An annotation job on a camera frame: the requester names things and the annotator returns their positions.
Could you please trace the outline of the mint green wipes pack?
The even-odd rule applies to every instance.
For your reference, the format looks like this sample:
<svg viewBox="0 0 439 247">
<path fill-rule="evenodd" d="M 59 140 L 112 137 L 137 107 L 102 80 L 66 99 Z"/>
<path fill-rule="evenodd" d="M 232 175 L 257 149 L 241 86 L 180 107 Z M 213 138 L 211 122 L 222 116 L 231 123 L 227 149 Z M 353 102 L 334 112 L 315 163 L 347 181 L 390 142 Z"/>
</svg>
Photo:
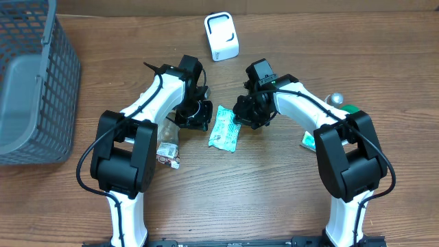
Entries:
<svg viewBox="0 0 439 247">
<path fill-rule="evenodd" d="M 220 150 L 235 152 L 241 125 L 234 122 L 235 114 L 232 110 L 219 105 L 215 124 L 209 137 L 208 146 Z"/>
</svg>

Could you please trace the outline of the brown patterned snack bag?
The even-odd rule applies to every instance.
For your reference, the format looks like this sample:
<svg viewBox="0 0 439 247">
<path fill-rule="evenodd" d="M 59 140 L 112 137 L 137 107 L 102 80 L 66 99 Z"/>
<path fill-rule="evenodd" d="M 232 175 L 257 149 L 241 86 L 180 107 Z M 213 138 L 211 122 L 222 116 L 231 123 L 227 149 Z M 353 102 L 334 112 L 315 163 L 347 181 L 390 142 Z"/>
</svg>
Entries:
<svg viewBox="0 0 439 247">
<path fill-rule="evenodd" d="M 174 123 L 176 111 L 171 111 L 158 125 L 158 148 L 156 159 L 172 169 L 180 167 L 179 137 L 180 128 Z"/>
</svg>

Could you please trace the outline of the green Kleenex tissue pack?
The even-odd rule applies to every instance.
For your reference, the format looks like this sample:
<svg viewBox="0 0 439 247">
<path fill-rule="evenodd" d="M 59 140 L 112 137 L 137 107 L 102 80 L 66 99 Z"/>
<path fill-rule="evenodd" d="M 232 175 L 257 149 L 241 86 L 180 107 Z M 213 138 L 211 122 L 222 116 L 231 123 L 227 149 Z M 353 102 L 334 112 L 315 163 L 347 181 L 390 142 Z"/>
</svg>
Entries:
<svg viewBox="0 0 439 247">
<path fill-rule="evenodd" d="M 305 131 L 304 135 L 302 136 L 302 141 L 300 145 L 304 148 L 307 148 L 308 150 L 311 150 L 313 152 L 316 151 L 315 147 L 315 139 L 314 137 L 307 131 Z"/>
</svg>

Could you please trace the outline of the clear plastic bottle grey cap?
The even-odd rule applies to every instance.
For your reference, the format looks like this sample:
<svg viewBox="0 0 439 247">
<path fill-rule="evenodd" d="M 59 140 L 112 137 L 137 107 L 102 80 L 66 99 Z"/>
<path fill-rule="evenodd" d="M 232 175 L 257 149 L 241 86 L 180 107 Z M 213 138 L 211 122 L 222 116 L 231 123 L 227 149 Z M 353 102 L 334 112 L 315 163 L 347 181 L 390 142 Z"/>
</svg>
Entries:
<svg viewBox="0 0 439 247">
<path fill-rule="evenodd" d="M 344 103 L 344 96 L 341 93 L 332 93 L 325 98 L 324 102 L 330 106 L 340 108 Z"/>
</svg>

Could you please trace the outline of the green lid jar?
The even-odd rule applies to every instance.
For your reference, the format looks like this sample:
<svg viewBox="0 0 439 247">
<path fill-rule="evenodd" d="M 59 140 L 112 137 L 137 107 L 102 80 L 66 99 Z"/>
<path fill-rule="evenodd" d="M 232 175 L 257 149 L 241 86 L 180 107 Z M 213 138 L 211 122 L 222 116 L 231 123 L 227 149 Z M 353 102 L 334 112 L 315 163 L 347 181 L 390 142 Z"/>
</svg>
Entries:
<svg viewBox="0 0 439 247">
<path fill-rule="evenodd" d="M 357 113 L 360 111 L 360 109 L 357 106 L 352 105 L 352 104 L 344 105 L 343 107 L 341 107 L 341 110 L 344 110 L 344 111 L 348 112 L 349 114 Z"/>
</svg>

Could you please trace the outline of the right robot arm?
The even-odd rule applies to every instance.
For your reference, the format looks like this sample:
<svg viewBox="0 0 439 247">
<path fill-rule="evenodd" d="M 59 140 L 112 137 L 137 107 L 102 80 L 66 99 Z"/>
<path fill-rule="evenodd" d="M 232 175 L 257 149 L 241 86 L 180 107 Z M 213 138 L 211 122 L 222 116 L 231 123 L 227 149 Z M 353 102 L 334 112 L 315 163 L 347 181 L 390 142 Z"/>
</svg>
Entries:
<svg viewBox="0 0 439 247">
<path fill-rule="evenodd" d="M 320 179 L 331 194 L 329 221 L 321 235 L 293 236 L 289 246 L 386 246 L 384 237 L 362 231 L 380 180 L 394 174 L 370 116 L 325 103 L 294 76 L 275 74 L 266 59 L 253 62 L 246 74 L 248 94 L 237 98 L 234 121 L 257 129 L 281 114 L 310 132 Z"/>
</svg>

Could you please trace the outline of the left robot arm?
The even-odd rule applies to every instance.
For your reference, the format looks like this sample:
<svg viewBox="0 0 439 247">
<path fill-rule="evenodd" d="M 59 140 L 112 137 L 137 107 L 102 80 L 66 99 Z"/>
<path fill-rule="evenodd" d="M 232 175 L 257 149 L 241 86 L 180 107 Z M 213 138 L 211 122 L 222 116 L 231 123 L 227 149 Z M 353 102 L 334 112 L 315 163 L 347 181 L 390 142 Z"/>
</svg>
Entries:
<svg viewBox="0 0 439 247">
<path fill-rule="evenodd" d="M 112 237 L 107 246 L 144 246 L 147 229 L 143 217 L 144 193 L 156 167 L 158 126 L 171 111 L 179 128 L 207 131 L 213 105 L 207 85 L 198 85 L 204 68 L 193 56 L 178 66 L 151 66 L 154 81 L 129 107 L 107 110 L 99 118 L 90 174 L 99 195 L 107 198 Z"/>
</svg>

